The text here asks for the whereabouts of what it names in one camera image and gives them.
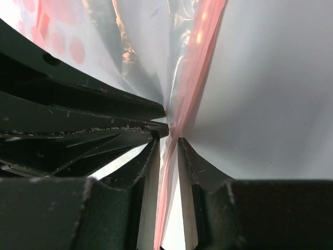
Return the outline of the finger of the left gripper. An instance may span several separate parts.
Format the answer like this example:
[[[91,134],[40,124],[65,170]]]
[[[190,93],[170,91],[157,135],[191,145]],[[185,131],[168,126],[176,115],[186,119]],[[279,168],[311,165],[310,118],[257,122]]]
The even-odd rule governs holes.
[[[1,21],[1,91],[47,106],[153,120],[161,104],[111,87],[53,57]]]
[[[1,93],[1,170],[23,177],[87,177],[168,134],[166,124],[48,107]]]

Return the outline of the red dotted zip bag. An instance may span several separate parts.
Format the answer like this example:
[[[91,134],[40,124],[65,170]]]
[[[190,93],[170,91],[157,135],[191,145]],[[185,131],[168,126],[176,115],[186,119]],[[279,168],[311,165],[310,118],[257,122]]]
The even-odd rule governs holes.
[[[162,146],[154,249],[173,200],[176,141],[203,83],[226,1],[1,1],[20,34],[85,73],[161,103]]]

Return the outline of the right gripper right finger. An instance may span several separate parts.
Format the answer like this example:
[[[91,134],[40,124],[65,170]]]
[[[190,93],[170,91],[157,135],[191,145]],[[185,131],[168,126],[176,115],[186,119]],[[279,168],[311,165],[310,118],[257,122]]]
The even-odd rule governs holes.
[[[332,181],[237,180],[178,139],[186,249],[332,249]]]

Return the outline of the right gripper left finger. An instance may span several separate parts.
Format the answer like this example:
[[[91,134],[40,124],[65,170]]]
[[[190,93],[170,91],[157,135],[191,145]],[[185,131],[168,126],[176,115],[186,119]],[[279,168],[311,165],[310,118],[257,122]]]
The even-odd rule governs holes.
[[[111,175],[1,178],[1,249],[153,249],[160,142]]]

